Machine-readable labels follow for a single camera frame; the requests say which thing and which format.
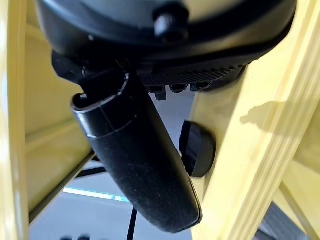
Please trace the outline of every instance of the fluorescent light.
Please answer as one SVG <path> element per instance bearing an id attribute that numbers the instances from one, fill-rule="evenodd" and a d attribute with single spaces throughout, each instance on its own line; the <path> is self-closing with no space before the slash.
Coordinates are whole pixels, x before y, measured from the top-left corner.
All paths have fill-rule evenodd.
<path id="1" fill-rule="evenodd" d="M 110 194 L 106 194 L 106 193 L 100 193 L 100 192 L 94 192 L 94 191 L 85 191 L 85 190 L 74 189 L 74 188 L 70 188 L 70 187 L 65 187 L 63 189 L 63 192 L 67 193 L 67 194 L 75 194 L 75 195 L 87 196 L 87 197 L 92 197 L 92 198 L 108 199 L 108 200 L 114 200 L 114 201 L 129 203 L 129 200 L 126 197 L 115 196 L 115 195 L 110 195 Z"/>

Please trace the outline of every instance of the yellow wooden beam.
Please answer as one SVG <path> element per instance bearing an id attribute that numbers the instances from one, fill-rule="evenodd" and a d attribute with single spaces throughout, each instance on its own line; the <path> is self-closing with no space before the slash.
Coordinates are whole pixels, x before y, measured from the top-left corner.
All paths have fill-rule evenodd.
<path id="1" fill-rule="evenodd" d="M 27 240 L 25 35 L 27 1 L 0 1 L 0 239 Z"/>
<path id="2" fill-rule="evenodd" d="M 298 226 L 298 228 L 300 228 L 301 231 L 303 231 L 305 234 L 307 233 L 295 211 L 292 209 L 291 205 L 288 203 L 286 197 L 280 189 L 276 191 L 273 197 L 273 202 L 291 219 L 292 222 L 294 222 L 295 225 Z"/>
<path id="3" fill-rule="evenodd" d="M 193 239 L 253 238 L 318 105 L 319 62 L 320 1 L 300 0 L 291 32 L 250 65 L 238 97 L 196 96 L 190 119 L 216 135 L 218 154 Z"/>
<path id="4" fill-rule="evenodd" d="M 320 239 L 320 175 L 299 162 L 292 161 L 279 190 L 296 217 L 313 239 Z"/>

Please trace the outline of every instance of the black device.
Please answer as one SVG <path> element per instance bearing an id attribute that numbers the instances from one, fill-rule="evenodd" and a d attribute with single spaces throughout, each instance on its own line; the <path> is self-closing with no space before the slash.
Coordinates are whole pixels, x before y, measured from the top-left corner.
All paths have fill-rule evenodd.
<path id="1" fill-rule="evenodd" d="M 228 76 L 288 34 L 297 0 L 36 5 L 57 75 L 83 89 L 73 97 L 72 111 L 134 208 L 166 232 L 198 224 L 196 192 L 148 93 L 165 100 L 165 86 L 179 93 L 188 85 L 205 91 L 229 84 Z"/>

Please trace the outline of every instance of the black plastic handle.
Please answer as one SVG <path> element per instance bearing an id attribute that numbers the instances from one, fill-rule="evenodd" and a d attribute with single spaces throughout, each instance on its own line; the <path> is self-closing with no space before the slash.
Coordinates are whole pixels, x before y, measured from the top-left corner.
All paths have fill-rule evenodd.
<path id="1" fill-rule="evenodd" d="M 149 222 L 171 233 L 200 222 L 190 178 L 138 79 L 99 102 L 75 95 L 72 111 L 108 173 Z"/>

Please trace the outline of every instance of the black cable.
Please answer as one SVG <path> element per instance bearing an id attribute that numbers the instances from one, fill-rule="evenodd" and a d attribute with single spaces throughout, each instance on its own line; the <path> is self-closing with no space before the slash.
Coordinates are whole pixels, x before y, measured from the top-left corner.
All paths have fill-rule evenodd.
<path id="1" fill-rule="evenodd" d="M 136 219 L 137 219 L 137 210 L 135 210 L 135 208 L 133 208 L 132 214 L 131 214 L 131 219 L 130 219 L 128 235 L 126 237 L 126 240 L 133 240 L 134 239 Z"/>
<path id="2" fill-rule="evenodd" d="M 87 177 L 87 176 L 91 176 L 91 175 L 96 175 L 96 174 L 102 174 L 102 173 L 106 173 L 106 172 L 107 171 L 103 166 L 96 167 L 96 168 L 90 168 L 90 169 L 82 170 L 81 172 L 79 172 L 79 174 L 75 178 L 79 179 L 79 178 L 83 178 L 83 177 Z"/>

